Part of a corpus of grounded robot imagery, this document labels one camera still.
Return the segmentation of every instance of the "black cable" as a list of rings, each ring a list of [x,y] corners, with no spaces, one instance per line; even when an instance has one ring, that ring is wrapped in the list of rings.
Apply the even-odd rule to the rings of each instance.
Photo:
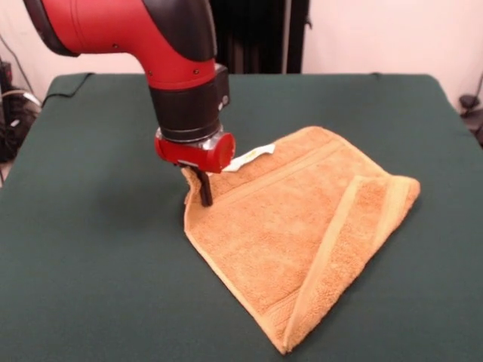
[[[25,79],[25,82],[27,83],[27,86],[29,87],[29,91],[30,93],[34,93],[33,92],[33,88],[32,88],[32,85],[30,84],[29,82],[29,79],[27,78],[25,72],[23,71],[23,68],[22,66],[20,65],[20,61],[18,60],[18,57],[17,55],[15,54],[15,52],[13,50],[11,50],[11,48],[8,46],[7,42],[5,41],[5,39],[3,38],[2,34],[0,34],[0,41],[2,42],[2,44],[7,48],[7,50],[10,52],[10,54],[12,54],[12,57],[14,57],[15,59],[15,62],[17,63],[18,65],[18,69],[20,69],[20,72],[22,73],[22,76],[23,78]]]
[[[2,87],[0,87],[0,98],[2,98]],[[4,105],[4,102],[2,99],[0,99],[0,107],[3,108],[3,105]],[[2,141],[5,141],[6,143],[8,143],[8,140],[6,139],[7,137],[7,120],[4,119],[3,120],[3,124],[0,122],[0,142]],[[0,184],[0,187],[3,187],[4,183],[5,183],[5,178],[3,177],[3,172],[2,172],[2,168],[0,167],[0,182],[2,182],[2,184]]]
[[[472,106],[471,106],[472,109],[475,108],[475,106],[476,106],[476,102],[477,102],[477,99],[478,99],[478,95],[481,92],[481,86],[482,85],[483,85],[483,73],[480,75],[480,82],[478,83],[478,88],[476,89],[475,98],[473,99],[473,103],[472,103]]]
[[[25,108],[26,103],[30,100],[16,94],[8,98],[10,99],[4,98],[4,101],[9,103],[10,120],[5,120],[3,124],[0,124],[0,162],[9,162],[17,157],[26,132],[30,128],[29,125],[33,124],[38,116],[37,112]],[[11,126],[9,122],[15,119],[21,120],[20,126]]]
[[[475,134],[475,137],[476,137],[476,139],[477,139],[478,141],[479,141],[478,137],[479,137],[480,132],[481,132],[482,130],[483,130],[483,123],[481,123],[481,124],[478,126],[478,128],[476,128],[475,133],[474,133],[474,134]]]

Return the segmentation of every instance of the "towel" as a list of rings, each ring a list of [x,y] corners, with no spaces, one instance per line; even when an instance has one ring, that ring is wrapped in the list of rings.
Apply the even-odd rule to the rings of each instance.
[[[403,222],[420,183],[321,127],[276,140],[236,172],[188,168],[187,238],[281,354],[293,351]]]

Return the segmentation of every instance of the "white wall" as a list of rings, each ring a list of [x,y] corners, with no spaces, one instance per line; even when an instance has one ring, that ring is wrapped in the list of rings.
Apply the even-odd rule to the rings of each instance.
[[[483,71],[482,0],[311,0],[303,71],[434,75],[448,99],[473,92]],[[51,53],[21,0],[0,0],[0,33],[17,52],[38,97],[71,72],[141,72],[129,55]],[[12,60],[0,44],[0,54]],[[16,81],[25,85],[18,72]]]
[[[483,72],[482,0],[311,0],[303,71],[426,73],[449,101]]]
[[[127,54],[62,57],[48,50],[35,32],[22,0],[0,0],[0,34],[20,59],[37,97],[43,98],[49,84],[60,74],[72,72],[141,72],[140,64]],[[0,43],[0,55],[14,59]],[[26,86],[14,69],[15,83]]]

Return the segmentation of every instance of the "terry cloth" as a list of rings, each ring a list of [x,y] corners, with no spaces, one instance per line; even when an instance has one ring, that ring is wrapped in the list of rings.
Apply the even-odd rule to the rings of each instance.
[[[196,175],[183,174],[187,238],[282,354],[321,322],[420,193],[416,179],[320,127],[211,175],[211,207]]]

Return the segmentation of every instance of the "table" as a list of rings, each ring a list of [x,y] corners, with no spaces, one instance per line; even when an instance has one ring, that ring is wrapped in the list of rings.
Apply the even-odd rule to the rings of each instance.
[[[238,155],[320,125],[421,182],[361,277],[282,358],[184,236],[143,75],[65,75],[0,190],[0,360],[483,360],[483,154],[438,82],[230,82]]]

